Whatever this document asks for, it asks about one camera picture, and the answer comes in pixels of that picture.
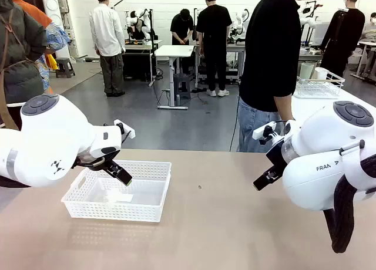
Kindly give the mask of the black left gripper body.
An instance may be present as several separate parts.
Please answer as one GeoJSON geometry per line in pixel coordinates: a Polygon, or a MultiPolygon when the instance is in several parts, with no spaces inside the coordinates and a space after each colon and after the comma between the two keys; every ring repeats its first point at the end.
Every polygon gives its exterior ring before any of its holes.
{"type": "Polygon", "coordinates": [[[76,158],[72,164],[72,168],[84,167],[93,171],[120,171],[121,167],[114,161],[114,158],[120,153],[120,150],[116,150],[109,154],[106,154],[100,158],[93,160],[90,163],[84,163],[79,157],[76,158]]]}

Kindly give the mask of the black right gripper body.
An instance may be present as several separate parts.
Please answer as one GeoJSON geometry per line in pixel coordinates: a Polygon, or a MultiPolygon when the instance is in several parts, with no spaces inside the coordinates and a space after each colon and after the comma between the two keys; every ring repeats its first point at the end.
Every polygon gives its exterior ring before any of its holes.
{"type": "Polygon", "coordinates": [[[278,141],[276,144],[272,145],[271,149],[266,153],[266,157],[272,163],[271,169],[275,173],[282,173],[284,169],[287,167],[286,161],[283,159],[282,155],[282,146],[284,144],[284,140],[278,141]]]}

